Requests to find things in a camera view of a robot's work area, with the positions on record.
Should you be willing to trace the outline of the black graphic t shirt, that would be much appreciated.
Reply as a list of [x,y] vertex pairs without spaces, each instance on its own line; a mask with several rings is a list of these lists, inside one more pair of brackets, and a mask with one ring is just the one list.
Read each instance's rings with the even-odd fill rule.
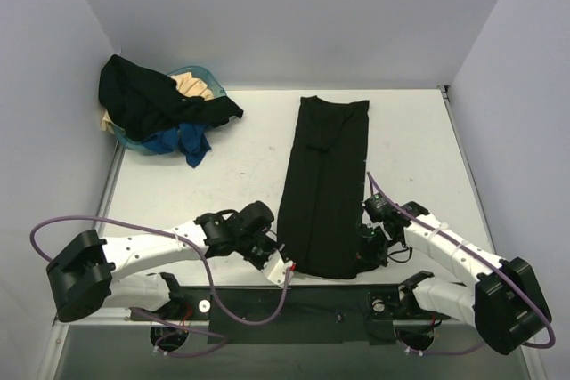
[[277,238],[299,272],[325,279],[357,274],[369,106],[300,100],[277,215]]

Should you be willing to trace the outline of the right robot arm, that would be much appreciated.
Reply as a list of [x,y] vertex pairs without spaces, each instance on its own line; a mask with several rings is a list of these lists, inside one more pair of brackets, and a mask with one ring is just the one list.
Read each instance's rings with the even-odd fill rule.
[[491,349],[508,355],[551,329],[552,316],[532,266],[520,257],[507,260],[462,238],[424,206],[402,206],[376,193],[362,204],[376,227],[366,238],[378,239],[382,259],[400,244],[420,252],[450,272],[448,282],[420,271],[398,286],[395,308],[418,317],[435,312],[474,327]]

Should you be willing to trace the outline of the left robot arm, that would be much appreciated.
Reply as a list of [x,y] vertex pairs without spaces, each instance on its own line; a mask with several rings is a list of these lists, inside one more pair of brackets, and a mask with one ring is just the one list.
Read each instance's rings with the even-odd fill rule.
[[268,235],[273,220],[269,207],[256,201],[240,211],[205,213],[168,230],[131,225],[132,234],[122,238],[83,231],[46,267],[57,318],[69,323],[103,307],[137,307],[174,319],[182,311],[184,296],[166,268],[232,254],[284,288],[294,263]]

